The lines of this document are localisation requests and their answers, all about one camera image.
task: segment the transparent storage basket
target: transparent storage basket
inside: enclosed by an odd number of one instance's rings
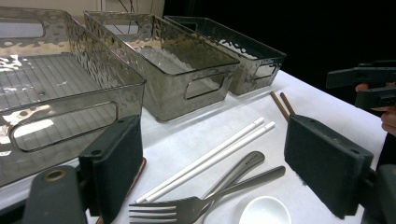
[[[164,16],[166,21],[211,43],[239,60],[230,92],[236,95],[270,86],[286,54],[216,21],[199,17]]]
[[[0,7],[0,186],[140,118],[145,79],[61,10]]]
[[[154,15],[85,11],[85,24],[146,79],[143,106],[158,121],[224,100],[239,64]]]

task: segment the wooden chopstick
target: wooden chopstick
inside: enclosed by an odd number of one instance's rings
[[[289,122],[290,116],[289,116],[289,113],[286,111],[285,107],[283,107],[283,105],[280,103],[279,99],[276,97],[276,95],[273,91],[271,91],[270,94],[271,94],[272,98],[274,99],[280,112],[282,113],[283,117],[285,117],[286,121]],[[281,92],[280,97],[282,98],[282,101],[285,103],[285,106],[289,110],[290,114],[295,115],[296,113],[294,112],[294,109],[291,107],[291,104],[289,103],[289,100],[286,97],[285,93]]]

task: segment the white tabletop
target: white tabletop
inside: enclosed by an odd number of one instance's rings
[[[285,175],[266,185],[224,197],[215,204],[215,209],[208,214],[205,223],[239,223],[246,205],[262,195],[278,198],[285,204],[289,209],[293,224],[361,223],[362,207],[359,208],[356,216],[340,220],[327,209],[308,186],[303,185],[297,174],[285,163],[283,150],[288,124],[276,107],[269,94],[270,91],[274,91],[277,95],[284,92],[297,114],[317,119],[374,153],[372,168],[375,168],[386,136],[381,129],[380,119],[279,71],[271,87],[242,96],[229,93],[222,102],[166,123],[157,122],[143,108],[142,138],[144,157],[148,163],[114,223],[129,223],[129,203],[134,203],[137,198],[259,117],[265,118],[265,123],[274,121],[275,128],[157,201],[193,195],[202,198],[236,162],[251,151],[260,151],[265,155],[265,162],[243,179],[279,165],[286,167]],[[26,186],[26,182],[29,183],[29,181],[28,178],[13,184],[11,188],[0,189],[0,207],[3,208],[26,197],[28,189],[21,186],[23,186],[22,183]],[[89,222],[94,223],[96,219],[90,217]]]

